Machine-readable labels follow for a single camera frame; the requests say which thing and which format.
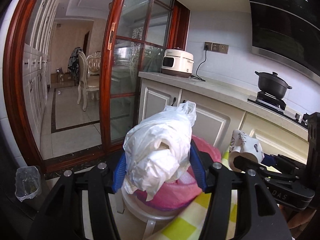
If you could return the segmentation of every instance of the pink mesh bag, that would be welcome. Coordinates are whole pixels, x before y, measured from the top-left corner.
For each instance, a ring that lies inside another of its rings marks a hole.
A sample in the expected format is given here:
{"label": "pink mesh bag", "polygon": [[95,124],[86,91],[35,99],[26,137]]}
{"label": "pink mesh bag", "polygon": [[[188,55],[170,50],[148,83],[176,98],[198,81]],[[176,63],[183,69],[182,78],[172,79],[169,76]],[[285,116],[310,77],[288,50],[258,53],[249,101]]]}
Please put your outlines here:
{"label": "pink mesh bag", "polygon": [[[221,161],[221,153],[217,148],[197,136],[193,135],[192,139],[200,151],[209,153],[213,161]],[[178,180],[171,183],[165,182],[151,201],[145,201],[147,198],[145,191],[136,190],[134,192],[137,198],[145,205],[162,211],[175,210],[187,206],[200,193],[201,189],[197,185],[191,166]]]}

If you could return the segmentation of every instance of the stove burner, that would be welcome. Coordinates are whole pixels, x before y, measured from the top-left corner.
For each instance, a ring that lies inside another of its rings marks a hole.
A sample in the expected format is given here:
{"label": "stove burner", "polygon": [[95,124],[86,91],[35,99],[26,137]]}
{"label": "stove burner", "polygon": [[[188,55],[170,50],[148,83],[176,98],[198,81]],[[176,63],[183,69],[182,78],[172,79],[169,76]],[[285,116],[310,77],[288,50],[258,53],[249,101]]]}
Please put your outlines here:
{"label": "stove burner", "polygon": [[286,103],[283,100],[275,98],[274,96],[269,95],[262,91],[258,92],[257,101],[262,104],[266,104],[269,107],[272,107],[282,113],[284,112],[286,107]]}

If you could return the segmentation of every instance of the ceramic mug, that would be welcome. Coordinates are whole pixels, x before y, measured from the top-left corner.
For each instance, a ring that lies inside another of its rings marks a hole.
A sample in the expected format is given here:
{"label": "ceramic mug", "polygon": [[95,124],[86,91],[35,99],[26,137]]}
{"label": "ceramic mug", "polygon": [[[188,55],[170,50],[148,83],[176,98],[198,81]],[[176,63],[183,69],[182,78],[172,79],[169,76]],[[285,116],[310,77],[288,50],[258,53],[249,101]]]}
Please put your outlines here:
{"label": "ceramic mug", "polygon": [[237,169],[233,164],[233,160],[237,156],[242,156],[256,163],[261,163],[264,154],[259,140],[250,137],[241,130],[234,130],[229,149],[229,166],[233,171],[241,172],[241,170]]}

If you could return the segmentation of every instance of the dining chair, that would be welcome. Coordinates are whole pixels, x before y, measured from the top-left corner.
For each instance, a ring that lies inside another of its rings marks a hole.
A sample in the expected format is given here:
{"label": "dining chair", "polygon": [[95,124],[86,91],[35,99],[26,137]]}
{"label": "dining chair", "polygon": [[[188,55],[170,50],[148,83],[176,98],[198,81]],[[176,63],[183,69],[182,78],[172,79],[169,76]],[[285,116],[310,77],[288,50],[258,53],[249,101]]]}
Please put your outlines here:
{"label": "dining chair", "polygon": [[90,67],[89,63],[87,61],[87,58],[83,51],[80,51],[78,54],[78,60],[79,60],[79,86],[78,86],[78,101],[77,104],[80,104],[81,100],[81,90],[83,94],[83,107],[82,110],[87,110],[87,95],[88,92],[95,92],[99,91],[99,81],[100,76],[94,75],[93,73],[97,74],[100,72],[100,61],[97,59],[99,58],[98,55],[93,56],[90,55]]}

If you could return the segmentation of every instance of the gas stove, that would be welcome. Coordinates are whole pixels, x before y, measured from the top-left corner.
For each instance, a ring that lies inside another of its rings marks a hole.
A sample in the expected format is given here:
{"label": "gas stove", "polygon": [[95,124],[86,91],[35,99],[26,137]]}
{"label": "gas stove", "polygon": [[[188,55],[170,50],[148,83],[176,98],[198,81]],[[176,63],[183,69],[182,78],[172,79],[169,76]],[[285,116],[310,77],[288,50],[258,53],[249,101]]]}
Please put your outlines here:
{"label": "gas stove", "polygon": [[301,125],[303,128],[308,129],[308,125],[303,120],[299,120],[296,118],[296,116],[299,116],[299,114],[296,114],[296,116],[294,116],[292,113],[285,111],[287,105],[282,99],[275,98],[272,95],[260,91],[257,93],[256,97],[250,96],[248,98],[248,101],[262,106],[279,115],[282,115],[285,118],[297,123],[298,125]]}

